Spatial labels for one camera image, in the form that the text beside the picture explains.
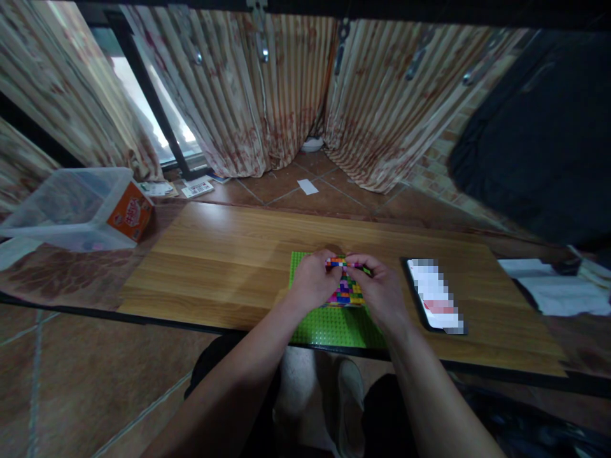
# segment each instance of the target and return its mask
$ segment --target striped curtain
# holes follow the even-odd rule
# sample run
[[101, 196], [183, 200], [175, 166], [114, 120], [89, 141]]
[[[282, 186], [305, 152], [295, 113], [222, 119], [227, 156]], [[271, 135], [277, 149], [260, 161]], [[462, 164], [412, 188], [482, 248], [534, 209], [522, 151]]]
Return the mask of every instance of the striped curtain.
[[138, 180], [163, 178], [74, 3], [4, 0], [0, 38], [0, 90], [72, 155], [87, 167], [130, 167]]
[[261, 63], [248, 13], [122, 10], [217, 173], [258, 177], [295, 158], [323, 115], [334, 19], [266, 15]]
[[0, 118], [0, 214], [12, 213], [59, 165]]
[[[492, 33], [469, 25], [351, 22], [327, 99], [330, 159], [362, 188], [390, 191], [486, 82], [489, 64], [511, 51], [525, 30], [491, 41]], [[409, 80], [412, 61], [427, 42]], [[486, 73], [464, 85], [473, 67]]]

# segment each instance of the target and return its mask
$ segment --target brick wall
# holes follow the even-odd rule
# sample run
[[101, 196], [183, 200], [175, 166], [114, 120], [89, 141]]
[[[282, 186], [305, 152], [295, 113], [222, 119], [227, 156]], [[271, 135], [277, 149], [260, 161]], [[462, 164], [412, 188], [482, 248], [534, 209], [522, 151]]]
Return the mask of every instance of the brick wall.
[[511, 52], [491, 68], [488, 80], [472, 96], [467, 105], [450, 121], [446, 130], [443, 131], [431, 148], [424, 153], [404, 180], [405, 183], [425, 194], [458, 207], [507, 232], [522, 232], [522, 230], [505, 216], [498, 214], [477, 200], [460, 192], [448, 175], [447, 159], [467, 126], [469, 119], [509, 67], [515, 62], [517, 54], [517, 51]]

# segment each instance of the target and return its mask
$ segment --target person's right hand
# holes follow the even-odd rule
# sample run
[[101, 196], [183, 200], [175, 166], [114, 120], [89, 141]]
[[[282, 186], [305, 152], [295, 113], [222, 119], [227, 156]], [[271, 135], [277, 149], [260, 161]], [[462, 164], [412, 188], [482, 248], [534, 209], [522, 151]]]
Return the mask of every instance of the person's right hand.
[[371, 318], [378, 327], [383, 331], [391, 331], [396, 326], [406, 326], [410, 323], [399, 277], [394, 269], [368, 254], [349, 253], [346, 256], [346, 262], [360, 263], [372, 273], [372, 277], [369, 277], [357, 268], [348, 267], [347, 269], [348, 275], [361, 286]]

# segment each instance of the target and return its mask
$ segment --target colorful lego mosaic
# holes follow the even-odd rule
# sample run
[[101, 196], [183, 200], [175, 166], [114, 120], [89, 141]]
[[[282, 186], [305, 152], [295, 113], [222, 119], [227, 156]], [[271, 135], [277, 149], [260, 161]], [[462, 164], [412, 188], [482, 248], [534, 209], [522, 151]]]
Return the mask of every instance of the colorful lego mosaic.
[[327, 270], [333, 267], [342, 267], [342, 278], [339, 281], [339, 288], [331, 295], [325, 305], [327, 307], [361, 307], [365, 300], [363, 299], [363, 291], [358, 283], [350, 278], [346, 272], [346, 267], [354, 267], [363, 269], [362, 264], [350, 264], [345, 258], [329, 258], [327, 259]]

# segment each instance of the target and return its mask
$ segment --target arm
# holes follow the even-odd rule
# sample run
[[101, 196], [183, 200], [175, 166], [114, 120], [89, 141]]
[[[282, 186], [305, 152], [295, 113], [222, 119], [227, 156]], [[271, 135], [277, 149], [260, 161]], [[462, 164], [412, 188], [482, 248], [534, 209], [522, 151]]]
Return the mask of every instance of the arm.
[[297, 325], [337, 288], [341, 268], [325, 269], [334, 256], [322, 250], [301, 261], [286, 298], [204, 377], [143, 457], [240, 454]]
[[386, 338], [419, 454], [504, 457], [409, 319], [397, 273], [366, 254], [350, 254], [346, 261], [364, 264], [373, 273], [369, 277], [348, 268], [348, 274], [360, 283], [371, 316]]

